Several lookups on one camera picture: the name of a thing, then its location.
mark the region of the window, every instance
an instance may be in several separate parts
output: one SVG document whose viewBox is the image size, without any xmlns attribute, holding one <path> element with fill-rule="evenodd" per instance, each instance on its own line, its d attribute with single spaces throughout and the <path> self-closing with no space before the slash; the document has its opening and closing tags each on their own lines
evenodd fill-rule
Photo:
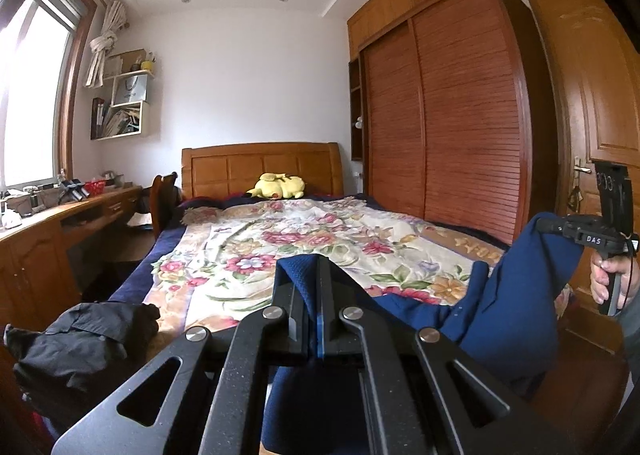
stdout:
<svg viewBox="0 0 640 455">
<path fill-rule="evenodd" d="M 60 170 L 58 120 L 68 109 L 63 90 L 87 13 L 81 0 L 26 0 L 0 32 L 2 190 L 50 182 Z"/>
</svg>

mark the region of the sliding wardrobe door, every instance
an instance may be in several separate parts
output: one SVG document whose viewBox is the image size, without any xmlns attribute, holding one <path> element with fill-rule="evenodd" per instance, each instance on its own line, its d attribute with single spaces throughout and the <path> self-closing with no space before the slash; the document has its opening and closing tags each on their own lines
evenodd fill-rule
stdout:
<svg viewBox="0 0 640 455">
<path fill-rule="evenodd" d="M 505 18 L 500 0 L 440 0 L 413 24 L 425 112 L 424 218 L 511 243 L 527 211 L 519 205 L 528 202 L 520 199 L 524 122 L 514 86 L 522 73 Z"/>
<path fill-rule="evenodd" d="M 385 209 L 422 217 L 424 121 L 415 39 L 400 24 L 362 51 L 367 92 L 367 193 Z"/>
</svg>

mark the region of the hand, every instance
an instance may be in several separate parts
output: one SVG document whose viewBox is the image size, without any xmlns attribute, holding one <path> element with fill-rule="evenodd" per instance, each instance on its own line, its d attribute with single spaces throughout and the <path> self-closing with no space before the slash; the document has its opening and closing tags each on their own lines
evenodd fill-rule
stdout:
<svg viewBox="0 0 640 455">
<path fill-rule="evenodd" d="M 591 295 L 597 304 L 602 304 L 609 297 L 609 275 L 607 273 L 622 273 L 620 279 L 620 297 L 618 298 L 618 308 L 622 309 L 633 300 L 640 287 L 640 269 L 636 259 L 633 259 L 633 280 L 629 284 L 629 271 L 631 270 L 631 258 L 613 257 L 602 260 L 596 251 L 591 255 Z"/>
</svg>

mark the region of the sleeve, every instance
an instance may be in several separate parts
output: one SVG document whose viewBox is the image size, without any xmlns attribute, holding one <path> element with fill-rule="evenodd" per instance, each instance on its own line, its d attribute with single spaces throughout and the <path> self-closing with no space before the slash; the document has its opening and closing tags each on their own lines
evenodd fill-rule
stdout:
<svg viewBox="0 0 640 455">
<path fill-rule="evenodd" d="M 640 379 L 640 294 L 617 315 L 617 320 L 622 327 L 626 358 L 635 384 Z"/>
</svg>

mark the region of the black jacket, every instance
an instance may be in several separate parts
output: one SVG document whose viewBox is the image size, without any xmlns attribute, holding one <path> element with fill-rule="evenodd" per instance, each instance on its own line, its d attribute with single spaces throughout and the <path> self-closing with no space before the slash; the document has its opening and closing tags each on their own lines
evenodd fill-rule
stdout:
<svg viewBox="0 0 640 455">
<path fill-rule="evenodd" d="M 144 365 L 159 317 L 154 305 L 107 301 L 76 305 L 43 333 L 7 325 L 4 344 L 25 400 L 70 428 Z"/>
</svg>

